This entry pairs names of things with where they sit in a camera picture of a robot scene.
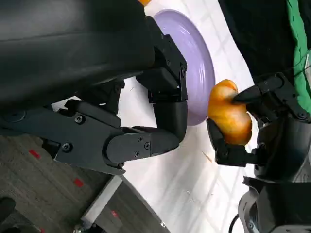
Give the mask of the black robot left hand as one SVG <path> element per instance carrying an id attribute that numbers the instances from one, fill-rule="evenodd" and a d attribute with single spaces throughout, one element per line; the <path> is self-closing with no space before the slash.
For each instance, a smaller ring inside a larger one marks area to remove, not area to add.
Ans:
<path id="1" fill-rule="evenodd" d="M 32 134 L 61 163 L 112 175 L 177 148 L 187 62 L 137 0 L 3 0 L 0 133 Z M 148 91 L 156 127 L 123 127 L 125 79 Z"/>

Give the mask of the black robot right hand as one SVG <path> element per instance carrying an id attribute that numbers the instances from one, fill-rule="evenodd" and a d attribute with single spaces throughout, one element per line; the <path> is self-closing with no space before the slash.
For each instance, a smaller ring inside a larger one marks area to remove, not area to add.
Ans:
<path id="1" fill-rule="evenodd" d="M 255 175 L 292 180 L 311 145 L 311 116 L 298 103 L 298 92 L 276 73 L 238 92 L 223 80 L 210 93 L 207 130 L 220 165 L 255 166 Z"/>

